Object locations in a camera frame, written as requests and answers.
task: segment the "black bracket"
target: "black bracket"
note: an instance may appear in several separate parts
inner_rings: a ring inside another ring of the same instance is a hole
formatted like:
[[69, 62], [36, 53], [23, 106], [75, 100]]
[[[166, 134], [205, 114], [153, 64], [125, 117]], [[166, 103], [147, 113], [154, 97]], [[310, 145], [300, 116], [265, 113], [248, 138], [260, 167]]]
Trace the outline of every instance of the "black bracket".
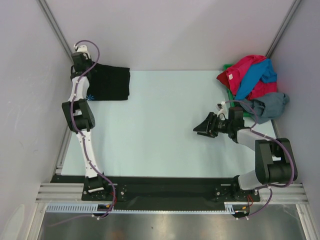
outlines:
[[[71, 106], [70, 101], [64, 102], [62, 103], [62, 110], [63, 110], [69, 129], [77, 133], [76, 129], [72, 124], [70, 106]], [[88, 105], [87, 100], [79, 99], [78, 101], [75, 101], [73, 103], [73, 113], [75, 113], [76, 110], [81, 111], [81, 115], [74, 116], [76, 127], [79, 130], [86, 129], [87, 131], [90, 131], [90, 129], [92, 129], [96, 125], [96, 122], [95, 122], [95, 117]]]
[[232, 184], [222, 184], [214, 189], [216, 202], [247, 202], [249, 195], [255, 202], [260, 202], [260, 195], [257, 191], [240, 189], [238, 177], [233, 178]]
[[[277, 138], [289, 152], [294, 166], [294, 178], [298, 177], [298, 170], [294, 159], [290, 141], [287, 138]], [[272, 156], [280, 158], [273, 161]], [[255, 141], [255, 174], [261, 184], [287, 183], [290, 180], [292, 169], [288, 156], [275, 142], [269, 140]]]
[[108, 182], [101, 176], [86, 177], [84, 179], [82, 201], [112, 201], [113, 196], [111, 195], [112, 187], [109, 186]]
[[[71, 76], [72, 80], [74, 77], [79, 77], [82, 73], [84, 73], [87, 69], [89, 69], [93, 65], [93, 61], [89, 58], [89, 55], [86, 52], [74, 52], [71, 55], [73, 60], [73, 66], [71, 67]], [[91, 80], [91, 72], [89, 71], [85, 76], [88, 80]]]

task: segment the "light blue table surface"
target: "light blue table surface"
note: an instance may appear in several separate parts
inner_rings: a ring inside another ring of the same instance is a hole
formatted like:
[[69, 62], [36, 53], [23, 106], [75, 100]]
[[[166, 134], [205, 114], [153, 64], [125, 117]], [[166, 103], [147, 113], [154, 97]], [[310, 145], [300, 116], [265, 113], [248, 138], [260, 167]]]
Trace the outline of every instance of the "light blue table surface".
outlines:
[[[220, 71], [131, 71], [127, 101], [90, 101], [92, 144], [107, 176], [234, 177], [254, 169], [255, 153], [226, 134], [197, 135], [193, 128], [227, 100]], [[254, 121], [245, 118], [245, 125]], [[275, 136], [272, 123], [256, 131]], [[80, 144], [72, 134], [62, 175], [84, 175]]]

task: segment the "purple cable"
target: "purple cable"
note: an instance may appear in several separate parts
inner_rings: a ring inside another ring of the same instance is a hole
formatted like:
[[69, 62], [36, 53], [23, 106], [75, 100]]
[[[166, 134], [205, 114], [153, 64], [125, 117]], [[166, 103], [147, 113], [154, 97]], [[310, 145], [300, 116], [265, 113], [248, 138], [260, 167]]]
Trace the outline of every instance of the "purple cable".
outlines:
[[[267, 184], [267, 185], [264, 185], [264, 186], [256, 187], [255, 189], [256, 189], [256, 190], [260, 190], [260, 189], [268, 188], [268, 186], [272, 186], [272, 187], [276, 187], [276, 188], [286, 188], [286, 187], [290, 186], [290, 184], [292, 184], [292, 182], [294, 181], [294, 177], [295, 177], [295, 166], [294, 166], [294, 162], [293, 162], [293, 160], [292, 160], [292, 158], [291, 158], [291, 156], [290, 156], [290, 153], [288, 152], [288, 150], [286, 149], [286, 147], [285, 147], [281, 142], [279, 142], [277, 139], [275, 139], [275, 138], [273, 138], [273, 137], [270, 137], [270, 136], [267, 136], [267, 135], [264, 135], [264, 134], [262, 134], [262, 133], [260, 133], [260, 132], [255, 131], [255, 130], [252, 129], [252, 128], [254, 128], [254, 127], [257, 125], [257, 123], [258, 123], [258, 115], [257, 115], [257, 113], [253, 110], [253, 108], [252, 108], [249, 104], [247, 104], [247, 103], [244, 102], [244, 101], [239, 101], [239, 100], [229, 100], [229, 101], [226, 101], [225, 103], [231, 103], [231, 102], [241, 103], [241, 104], [244, 104], [244, 105], [246, 105], [247, 107], [249, 107], [249, 109], [253, 112], [254, 118], [255, 118], [254, 124], [253, 124], [253, 125], [251, 126], [251, 128], [250, 128], [251, 132], [254, 133], [254, 134], [256, 134], [256, 135], [258, 135], [258, 136], [260, 136], [260, 137], [269, 139], [269, 140], [275, 142], [276, 144], [278, 144], [278, 145], [282, 148], [282, 150], [284, 151], [284, 153], [286, 154], [286, 156], [287, 156], [288, 159], [289, 159], [289, 163], [290, 163], [290, 167], [291, 167], [291, 176], [290, 176], [289, 181], [288, 181], [286, 184], [284, 184], [284, 185]], [[268, 206], [268, 204], [270, 203], [270, 201], [271, 201], [271, 199], [272, 199], [272, 196], [273, 196], [273, 191], [272, 191], [272, 189], [269, 188], [269, 190], [270, 190], [270, 197], [269, 197], [269, 199], [266, 201], [265, 205], [264, 205], [262, 208], [260, 208], [258, 211], [250, 214], [250, 215], [249, 215], [250, 217], [251, 217], [251, 216], [254, 216], [254, 215], [258, 214], [258, 213], [260, 213], [263, 209], [265, 209], [265, 208]]]

